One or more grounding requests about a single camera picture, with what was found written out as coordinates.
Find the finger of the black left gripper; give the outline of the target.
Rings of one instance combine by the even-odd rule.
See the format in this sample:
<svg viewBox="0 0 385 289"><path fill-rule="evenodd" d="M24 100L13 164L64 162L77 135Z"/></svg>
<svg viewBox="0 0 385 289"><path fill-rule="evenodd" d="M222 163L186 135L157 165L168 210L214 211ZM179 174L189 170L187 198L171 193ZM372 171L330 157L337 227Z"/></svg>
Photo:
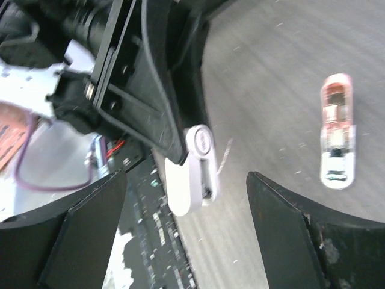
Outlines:
<svg viewBox="0 0 385 289"><path fill-rule="evenodd" d="M175 164L187 155L168 71L171 1L114 1L96 58L96 109Z"/></svg>
<svg viewBox="0 0 385 289"><path fill-rule="evenodd" d="M150 42L155 48L165 104L161 129L209 124L202 62L211 19L227 1L151 1Z"/></svg>

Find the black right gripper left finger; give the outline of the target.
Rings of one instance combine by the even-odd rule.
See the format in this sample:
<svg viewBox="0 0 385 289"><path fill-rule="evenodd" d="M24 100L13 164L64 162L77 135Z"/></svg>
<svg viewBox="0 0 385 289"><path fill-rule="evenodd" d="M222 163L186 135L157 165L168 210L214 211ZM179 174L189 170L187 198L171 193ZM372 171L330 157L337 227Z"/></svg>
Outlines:
<svg viewBox="0 0 385 289"><path fill-rule="evenodd" d="M102 288L126 184L119 170L1 222L1 288Z"/></svg>

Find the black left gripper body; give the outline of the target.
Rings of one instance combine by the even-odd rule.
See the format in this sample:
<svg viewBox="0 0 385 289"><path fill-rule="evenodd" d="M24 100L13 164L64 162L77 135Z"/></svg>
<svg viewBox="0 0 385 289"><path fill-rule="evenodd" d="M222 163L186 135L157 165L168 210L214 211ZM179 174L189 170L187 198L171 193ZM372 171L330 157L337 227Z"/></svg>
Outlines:
<svg viewBox="0 0 385 289"><path fill-rule="evenodd" d="M129 134L96 109L96 58L114 1L1 2L1 116Z"/></svg>

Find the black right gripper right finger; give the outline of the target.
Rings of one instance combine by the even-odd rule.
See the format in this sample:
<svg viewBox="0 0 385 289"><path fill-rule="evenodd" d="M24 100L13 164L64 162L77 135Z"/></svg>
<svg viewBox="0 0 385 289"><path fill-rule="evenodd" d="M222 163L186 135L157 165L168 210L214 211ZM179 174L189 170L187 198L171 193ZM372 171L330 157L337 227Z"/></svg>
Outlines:
<svg viewBox="0 0 385 289"><path fill-rule="evenodd" d="M259 172L246 180L270 288L384 288L384 224L326 207Z"/></svg>

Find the white staple remover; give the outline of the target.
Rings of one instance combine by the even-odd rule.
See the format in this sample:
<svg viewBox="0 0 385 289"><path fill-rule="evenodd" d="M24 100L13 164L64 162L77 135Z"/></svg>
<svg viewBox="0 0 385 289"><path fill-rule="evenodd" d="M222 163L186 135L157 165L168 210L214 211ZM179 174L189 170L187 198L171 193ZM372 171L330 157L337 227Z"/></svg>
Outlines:
<svg viewBox="0 0 385 289"><path fill-rule="evenodd" d="M165 159L166 193L171 212L185 216L209 206L220 195L214 137L206 125L185 130L188 150L182 165Z"/></svg>

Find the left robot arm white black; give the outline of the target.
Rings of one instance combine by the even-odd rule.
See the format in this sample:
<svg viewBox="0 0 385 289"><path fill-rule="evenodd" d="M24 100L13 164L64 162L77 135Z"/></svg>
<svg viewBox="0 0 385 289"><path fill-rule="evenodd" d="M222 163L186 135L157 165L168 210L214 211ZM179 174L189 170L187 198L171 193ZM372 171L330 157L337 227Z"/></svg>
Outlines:
<svg viewBox="0 0 385 289"><path fill-rule="evenodd" d="M181 165L208 125L201 66L224 1L2 1L1 99Z"/></svg>

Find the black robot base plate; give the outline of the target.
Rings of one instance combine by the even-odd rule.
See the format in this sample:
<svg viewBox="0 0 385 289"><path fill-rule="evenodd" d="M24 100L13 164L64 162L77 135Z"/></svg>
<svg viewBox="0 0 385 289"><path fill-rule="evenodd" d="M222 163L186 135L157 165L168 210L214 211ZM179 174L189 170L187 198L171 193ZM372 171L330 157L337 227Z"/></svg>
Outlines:
<svg viewBox="0 0 385 289"><path fill-rule="evenodd" d="M126 171L126 197L104 288L197 288L151 151L128 137L108 144Z"/></svg>

